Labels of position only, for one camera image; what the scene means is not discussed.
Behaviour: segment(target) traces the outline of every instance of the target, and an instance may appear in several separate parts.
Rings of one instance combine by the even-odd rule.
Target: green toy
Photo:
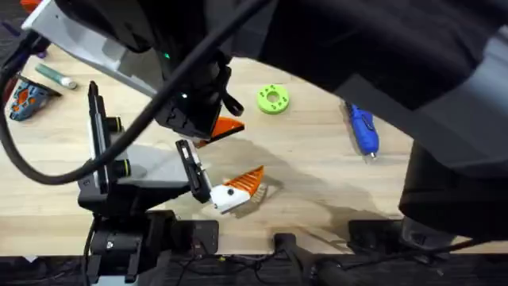
[[[257,105],[266,114],[279,114],[289,105],[287,90],[277,84],[268,84],[258,91]]]

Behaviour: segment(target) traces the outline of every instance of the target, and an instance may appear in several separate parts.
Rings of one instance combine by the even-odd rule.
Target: marker
[[[66,75],[62,75],[61,73],[55,71],[52,68],[45,66],[44,64],[38,64],[35,67],[35,69],[40,74],[53,80],[54,82],[58,83],[62,87],[66,87],[68,89],[75,89],[78,86],[78,84],[74,80],[72,80],[70,77],[68,77]]]

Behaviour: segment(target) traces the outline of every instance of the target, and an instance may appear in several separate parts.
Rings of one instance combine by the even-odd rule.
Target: wooden table
[[[89,158],[87,86],[94,80],[110,115],[128,126],[149,97],[78,62],[51,47],[44,63],[75,79],[80,88],[69,91],[42,75],[32,57],[24,76],[61,92],[25,122],[9,120],[21,153],[46,173],[59,174]],[[200,149],[212,184],[261,164],[262,188],[252,202],[232,214],[219,215],[190,194],[164,203],[180,218],[217,219],[220,253],[266,253],[277,232],[292,232],[299,245],[313,252],[348,252],[347,223],[358,218],[400,218],[401,194],[412,141],[393,126],[376,119],[379,159],[365,164],[355,147],[343,102],[292,75],[235,59],[228,87],[245,107],[246,130]],[[262,113],[256,91],[264,84],[282,84],[290,93],[288,109],[279,115]],[[136,141],[168,151],[179,136],[152,123]],[[25,178],[0,152],[0,255],[81,254],[91,221],[77,204],[77,184],[44,186]],[[476,250],[498,251],[502,245]]]

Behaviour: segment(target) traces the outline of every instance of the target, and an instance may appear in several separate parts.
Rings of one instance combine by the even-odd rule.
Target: black wire
[[[81,263],[81,277],[83,278],[83,286],[90,286],[90,281],[88,280],[87,268],[88,268],[88,253],[90,252],[90,243],[92,241],[93,234],[95,232],[95,227],[97,226],[98,216],[94,214],[94,219],[90,224],[90,229],[88,230],[87,239],[85,241],[85,247],[83,248],[83,258]]]
[[[489,241],[488,240],[480,240],[480,239],[471,239],[471,240],[468,240],[465,242],[457,243],[455,245],[449,245],[449,246],[440,247],[437,249],[419,249],[419,250],[409,251],[409,252],[405,252],[405,253],[396,253],[396,254],[392,254],[392,255],[387,255],[385,257],[380,257],[380,258],[377,258],[377,259],[374,259],[371,261],[365,261],[365,262],[361,262],[361,263],[355,264],[355,265],[344,266],[342,269],[344,271],[347,271],[350,269],[357,269],[360,267],[377,265],[379,263],[397,260],[397,259],[411,258],[411,257],[422,256],[422,255],[429,256],[429,255],[434,255],[434,254],[439,254],[439,253],[448,253],[448,252],[456,251],[459,249],[472,247],[475,245],[481,245],[486,242],[489,242]]]
[[[200,276],[228,276],[228,275],[235,275],[235,274],[238,274],[240,272],[243,272],[247,269],[252,269],[252,270],[255,270],[256,267],[258,267],[259,264],[261,263],[264,263],[266,261],[269,261],[271,260],[275,255],[277,255],[279,253],[279,251],[276,251],[274,252],[273,254],[270,254],[268,256],[266,256],[264,259],[262,260],[259,260],[259,261],[255,261],[253,263],[248,263],[248,262],[243,262],[243,261],[238,261],[238,260],[234,260],[234,259],[228,259],[227,261],[228,262],[232,262],[232,263],[235,263],[235,264],[239,264],[239,265],[242,265],[242,267],[239,267],[237,269],[234,269],[234,270],[230,270],[230,271],[223,271],[223,272],[214,272],[214,271],[209,271],[209,272],[203,272],[203,271],[199,271],[199,270],[196,270],[196,269],[193,269],[191,267],[188,267],[186,269],[186,271],[188,272],[192,272],[194,274],[198,274]],[[174,261],[177,265],[179,265],[180,267],[184,267],[185,265],[182,265],[180,262],[178,261]]]
[[[104,153],[100,154],[93,160],[87,161],[82,167],[76,170],[59,175],[48,176],[38,172],[19,153],[13,138],[10,134],[5,113],[0,116],[0,140],[7,153],[7,156],[13,164],[30,179],[48,185],[67,184],[75,180],[79,180],[84,176],[90,175],[92,172],[101,168],[114,160],[122,153],[140,133],[152,122],[153,118],[164,107],[164,103],[175,94],[175,90],[200,64],[206,62],[215,52],[222,42],[224,42],[231,34],[243,25],[252,15],[268,3],[268,0],[250,0],[244,1],[237,9],[236,13],[227,22],[222,24],[218,29],[212,31],[209,35],[199,43],[194,50],[183,60],[181,64],[171,74],[168,81],[163,87],[157,91],[152,101],[143,109],[140,115],[134,120],[133,124],[127,131],[115,141]],[[17,66],[9,66],[3,68],[0,73],[0,91],[5,90],[7,81],[21,68]]]
[[[180,283],[182,282],[182,279],[183,279],[183,275],[185,274],[187,268],[194,262],[196,261],[195,258],[192,258],[189,260],[189,262],[187,262],[184,266],[183,266],[183,269],[182,269],[182,272],[180,273],[180,277],[178,278],[178,280],[176,281],[176,284],[175,286],[180,286]]]

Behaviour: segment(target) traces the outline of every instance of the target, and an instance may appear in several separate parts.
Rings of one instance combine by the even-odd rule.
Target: black mount
[[[216,221],[179,221],[172,211],[152,211],[129,218],[95,219],[87,275],[125,276],[126,283],[157,266],[162,252],[204,255],[217,252]]]
[[[120,118],[108,118],[98,87],[90,83],[88,93],[90,131],[95,156],[110,147],[112,133],[123,128]],[[100,276],[124,276],[126,283],[136,281],[138,274],[157,266],[162,253],[194,255],[217,252],[217,221],[179,221],[173,211],[147,211],[158,204],[192,191],[204,203],[210,198],[201,167],[191,156],[187,141],[176,142],[188,181],[173,187],[139,187],[120,184],[131,175],[129,160],[116,160],[78,182],[78,203],[94,213],[90,230],[90,256],[86,259],[87,276],[92,284]]]
[[[304,284],[323,286],[371,285],[342,269],[342,265],[325,255],[313,254],[296,244],[294,234],[276,234],[275,249],[283,250],[302,276]]]
[[[352,220],[349,221],[348,228],[351,237],[348,248],[355,254],[371,257],[445,247],[455,238],[455,235],[430,229],[409,218]],[[425,266],[435,266],[447,261],[449,253],[421,255],[408,259]]]

